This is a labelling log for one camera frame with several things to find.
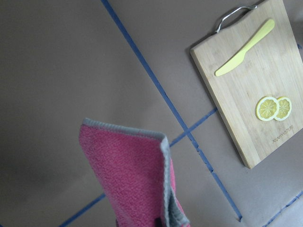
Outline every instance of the yellow knife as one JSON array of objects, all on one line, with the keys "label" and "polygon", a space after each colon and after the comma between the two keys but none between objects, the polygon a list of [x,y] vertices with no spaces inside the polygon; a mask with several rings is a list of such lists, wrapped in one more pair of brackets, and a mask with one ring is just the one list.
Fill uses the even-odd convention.
[{"label": "yellow knife", "polygon": [[252,38],[223,66],[221,66],[214,74],[218,77],[221,76],[241,64],[244,60],[246,52],[252,48],[257,42],[263,39],[273,28],[275,22],[273,19],[267,20],[264,25],[252,36]]}]

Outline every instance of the yellow lemon slice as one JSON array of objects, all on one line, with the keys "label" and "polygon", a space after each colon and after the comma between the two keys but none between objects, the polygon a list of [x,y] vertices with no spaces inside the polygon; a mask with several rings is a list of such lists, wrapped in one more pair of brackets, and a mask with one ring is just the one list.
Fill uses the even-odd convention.
[{"label": "yellow lemon slice", "polygon": [[292,111],[292,102],[287,97],[279,97],[277,100],[279,102],[279,112],[274,119],[276,121],[283,121],[290,115],[290,112]]},{"label": "yellow lemon slice", "polygon": [[256,107],[256,116],[265,122],[273,120],[279,112],[279,102],[274,97],[262,98]]}]

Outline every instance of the towel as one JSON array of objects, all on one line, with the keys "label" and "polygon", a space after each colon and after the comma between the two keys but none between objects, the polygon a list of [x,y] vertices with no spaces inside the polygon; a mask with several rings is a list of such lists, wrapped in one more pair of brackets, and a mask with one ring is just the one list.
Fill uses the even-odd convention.
[{"label": "towel", "polygon": [[189,227],[175,196],[167,137],[85,118],[80,145],[119,227]]}]

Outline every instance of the blue tape line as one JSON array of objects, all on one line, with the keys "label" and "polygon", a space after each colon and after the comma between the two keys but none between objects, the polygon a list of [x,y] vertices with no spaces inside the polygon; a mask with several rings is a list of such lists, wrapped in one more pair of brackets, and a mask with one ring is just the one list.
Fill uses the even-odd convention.
[{"label": "blue tape line", "polygon": [[72,223],[75,219],[77,219],[79,216],[81,216],[83,213],[88,211],[92,206],[94,206],[97,202],[103,200],[105,198],[105,194],[102,193],[99,197],[94,199],[92,202],[90,202],[88,205],[83,207],[81,210],[79,210],[77,213],[75,213],[73,216],[71,216],[69,219],[67,219],[65,222],[63,222],[59,227],[65,227],[68,226],[70,223]]},{"label": "blue tape line", "polygon": [[187,134],[189,132],[192,132],[196,127],[198,127],[199,125],[201,125],[203,122],[205,122],[211,115],[213,115],[214,113],[217,112],[217,107],[215,109],[213,109],[212,111],[210,111],[207,115],[205,115],[204,117],[202,117],[199,121],[197,121],[195,124],[193,124],[190,128],[188,128],[187,130],[185,130],[181,135],[179,135],[177,138],[175,138],[171,144],[169,145],[169,147],[174,146],[176,143],[178,143],[181,139],[183,139],[183,137],[187,136]]},{"label": "blue tape line", "polygon": [[[131,38],[131,36],[129,35],[129,33],[127,32],[126,28],[124,27],[124,25],[122,24],[122,22],[120,21],[119,17],[117,16],[117,14],[115,13],[115,11],[113,10],[113,8],[111,7],[111,5],[109,4],[109,2],[107,0],[101,0],[101,2],[103,3],[104,7],[107,9],[108,13],[110,14],[110,16],[112,17],[112,19],[114,20],[114,22],[116,23],[116,25],[118,26],[118,28],[120,29],[121,33],[123,34],[124,38],[126,39],[126,41],[128,42],[128,44],[130,45],[130,47],[132,48],[133,52],[135,53],[135,55],[137,56],[138,60],[140,61],[140,63],[142,64],[142,66],[144,67],[144,69],[146,70],[146,72],[148,73],[148,75],[150,76],[151,80],[153,81],[153,83],[155,84],[156,88],[158,89],[158,91],[160,92],[160,94],[162,95],[163,99],[165,100],[165,102],[167,103],[167,105],[169,106],[170,110],[172,111],[172,113],[175,115],[177,121],[179,122],[179,124],[181,125],[181,127],[183,128],[184,131],[188,130],[188,127],[186,126],[185,122],[183,121],[183,119],[181,118],[180,114],[178,113],[178,111],[176,110],[175,106],[173,105],[173,103],[171,102],[171,100],[168,98],[168,96],[166,95],[163,87],[161,86],[160,82],[158,81],[158,79],[156,78],[155,74],[153,73],[153,71],[151,70],[150,66],[148,65],[148,63],[146,62],[145,58],[143,57],[143,55],[141,54],[141,52],[139,51],[138,47],[136,46],[136,44],[134,43],[133,39]],[[200,157],[202,158],[202,160],[204,161],[204,163],[206,164],[207,168],[209,169],[209,171],[212,173],[214,171],[213,167],[211,166],[211,164],[209,163],[209,161],[207,160],[206,156],[204,155],[203,151],[198,148],[199,145],[196,142],[195,138],[193,137],[193,135],[189,132],[187,133],[188,138],[191,140],[192,144],[194,145],[194,147],[196,148],[197,152],[199,153]],[[219,187],[222,189],[224,189],[224,191],[222,190],[223,194],[226,196],[228,202],[230,203],[230,205],[232,206],[232,208],[236,211],[239,221],[241,221],[242,219],[242,215],[240,213],[240,211],[238,210],[237,206],[235,205],[235,203],[233,202],[233,200],[231,199],[231,197],[229,196],[229,194],[227,193],[225,187],[223,186],[223,184],[221,183],[221,185],[219,185]]]},{"label": "blue tape line", "polygon": [[277,214],[275,214],[267,223],[262,227],[267,227],[270,223],[272,223],[287,207],[292,205],[296,200],[298,200],[303,195],[303,191],[301,191],[296,197],[294,197],[288,204],[286,204]]}]

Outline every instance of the wooden cutting board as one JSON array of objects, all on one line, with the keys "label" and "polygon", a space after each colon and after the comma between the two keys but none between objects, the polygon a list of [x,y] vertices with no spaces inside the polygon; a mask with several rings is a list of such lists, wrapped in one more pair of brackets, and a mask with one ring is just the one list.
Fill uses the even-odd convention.
[{"label": "wooden cutting board", "polygon": [[[274,29],[238,67],[216,77],[214,72],[269,18]],[[253,168],[303,128],[303,64],[282,0],[263,2],[191,54],[246,167]],[[289,97],[290,116],[282,122],[259,120],[255,108],[264,96]]]}]

